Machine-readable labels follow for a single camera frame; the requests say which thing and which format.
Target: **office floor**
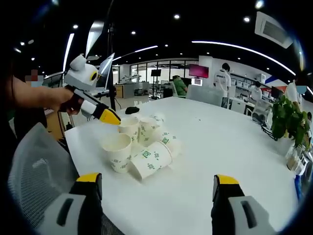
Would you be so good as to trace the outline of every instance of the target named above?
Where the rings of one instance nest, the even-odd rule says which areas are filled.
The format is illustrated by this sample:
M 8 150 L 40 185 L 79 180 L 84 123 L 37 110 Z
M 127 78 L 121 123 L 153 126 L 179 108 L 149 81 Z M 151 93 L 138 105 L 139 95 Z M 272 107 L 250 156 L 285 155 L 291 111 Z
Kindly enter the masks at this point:
M 149 102 L 149 96 L 148 95 L 134 96 L 128 99 L 116 98 L 116 101 L 121 105 L 121 109 L 124 109 L 130 106 L 136 106 L 141 103 Z M 116 101 L 115 101 L 115 107 L 116 107 L 116 110 L 118 111 L 120 110 L 120 107 Z M 102 97 L 101 102 L 108 106 L 111 106 L 110 98 L 108 97 Z M 78 115 L 73 115 L 72 117 L 73 117 L 75 126 L 82 125 L 88 121 L 87 118 L 84 115 L 82 115 L 81 112 Z M 63 118 L 64 125 L 66 125 L 69 122 L 69 117 L 67 113 L 62 113 L 62 118 Z

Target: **green printed logo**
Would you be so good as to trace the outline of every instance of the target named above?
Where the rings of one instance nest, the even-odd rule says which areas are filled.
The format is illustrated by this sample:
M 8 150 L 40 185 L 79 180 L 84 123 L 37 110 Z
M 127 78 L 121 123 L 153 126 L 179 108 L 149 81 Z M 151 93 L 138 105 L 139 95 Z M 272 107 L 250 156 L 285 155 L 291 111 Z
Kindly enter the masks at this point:
M 145 158 L 148 158 L 151 153 L 149 153 L 148 151 L 144 151 L 143 154 L 142 154 Z
M 170 141 L 169 139 L 167 139 L 167 138 L 164 138 L 163 140 L 162 140 L 162 142 L 163 143 L 165 143 L 165 144 L 167 144 L 168 143 L 168 141 Z
M 149 164 L 149 163 L 148 163 L 148 168 L 149 168 L 150 170 L 151 170 L 151 169 L 153 169 L 153 170 L 155 169 L 155 167 L 154 167 L 152 164 Z

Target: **potted plant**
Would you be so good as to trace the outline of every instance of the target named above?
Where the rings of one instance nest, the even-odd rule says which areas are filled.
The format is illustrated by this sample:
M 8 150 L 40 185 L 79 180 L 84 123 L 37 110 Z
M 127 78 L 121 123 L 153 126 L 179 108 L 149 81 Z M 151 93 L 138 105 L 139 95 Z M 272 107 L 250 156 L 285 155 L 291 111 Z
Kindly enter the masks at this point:
M 292 103 L 282 95 L 273 104 L 272 133 L 278 140 L 279 152 L 285 156 L 294 143 L 294 148 L 305 144 L 309 148 L 308 140 L 304 138 L 310 128 L 308 114 L 301 112 L 298 105 Z

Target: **white shirt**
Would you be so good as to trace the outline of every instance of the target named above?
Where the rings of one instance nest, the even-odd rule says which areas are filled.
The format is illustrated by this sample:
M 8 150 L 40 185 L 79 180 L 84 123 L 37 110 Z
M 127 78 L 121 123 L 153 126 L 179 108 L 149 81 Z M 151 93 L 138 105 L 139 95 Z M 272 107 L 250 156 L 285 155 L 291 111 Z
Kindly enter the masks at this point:
M 216 88 L 223 91 L 223 97 L 227 97 L 227 87 L 231 86 L 231 78 L 229 74 L 224 69 L 220 69 L 214 75 L 214 83 Z
M 297 92 L 297 87 L 295 85 L 295 82 L 289 83 L 285 90 L 285 97 L 289 99 L 291 102 L 298 102 L 299 107 L 302 110 L 302 97 L 301 95 Z
M 250 87 L 251 97 L 255 101 L 262 99 L 262 91 L 259 87 L 251 86 Z

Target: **white table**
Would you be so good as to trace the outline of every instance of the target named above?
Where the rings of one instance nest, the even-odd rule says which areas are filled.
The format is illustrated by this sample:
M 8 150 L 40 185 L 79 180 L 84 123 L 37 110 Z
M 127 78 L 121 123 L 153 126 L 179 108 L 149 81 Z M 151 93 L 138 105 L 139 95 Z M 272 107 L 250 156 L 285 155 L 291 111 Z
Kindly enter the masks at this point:
M 274 140 L 250 117 L 177 97 L 138 107 L 145 116 L 165 114 L 165 125 L 184 145 L 169 167 L 142 183 L 103 163 L 99 142 L 117 132 L 116 126 L 95 120 L 66 131 L 79 174 L 102 173 L 103 211 L 124 234 L 212 234 L 215 174 L 237 179 L 245 195 L 269 212 L 275 230 L 285 226 L 297 208 L 293 174 L 274 151 Z

